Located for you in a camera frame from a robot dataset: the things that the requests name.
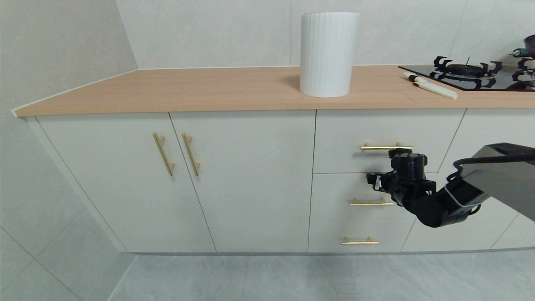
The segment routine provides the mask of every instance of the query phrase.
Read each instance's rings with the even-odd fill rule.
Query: gray tiled floor
[[[535,250],[352,256],[139,255],[110,300],[535,300]]]

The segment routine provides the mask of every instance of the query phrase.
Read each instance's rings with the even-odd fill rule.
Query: knife
[[[412,81],[412,84],[417,87],[420,87],[429,92],[433,92],[434,94],[447,97],[449,99],[457,99],[457,93],[455,91],[432,84],[428,82],[427,80],[425,80],[423,77],[410,73],[410,72],[404,72],[403,75],[406,78],[408,78],[410,81]]]

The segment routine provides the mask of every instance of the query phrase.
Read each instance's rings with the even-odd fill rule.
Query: white tiled wall
[[[516,62],[508,54],[524,48],[524,38],[535,34],[530,24],[535,13],[533,0],[468,0],[452,59],[473,63],[488,61]]]
[[[117,0],[141,69],[289,65],[288,0]]]
[[[0,9],[8,109],[137,67],[114,0],[5,0]]]
[[[10,109],[137,69],[114,0],[0,2],[2,300],[107,300],[118,252]]]
[[[300,63],[301,15],[360,13],[356,65],[505,59],[533,0],[117,0],[141,69]]]

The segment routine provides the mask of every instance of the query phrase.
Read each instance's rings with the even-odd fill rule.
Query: robotic arm
[[[390,194],[424,225],[437,228],[462,222],[489,197],[535,221],[535,148],[486,145],[472,158],[455,161],[457,171],[439,191],[436,182],[425,178],[425,155],[396,148],[388,157],[393,170],[366,174],[368,184]]]

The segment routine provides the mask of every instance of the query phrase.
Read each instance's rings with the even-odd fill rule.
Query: drawer
[[[313,175],[309,252],[400,252],[414,215],[395,204],[350,206],[378,203],[381,197],[391,203],[387,193],[366,183],[365,174]],[[371,236],[379,244],[342,244],[346,236],[351,241]]]
[[[390,171],[386,150],[370,146],[413,146],[437,172],[465,109],[319,110],[316,117],[314,173]]]
[[[518,215],[502,202],[489,198],[478,213],[457,224],[430,228],[418,221],[403,252],[488,250]]]

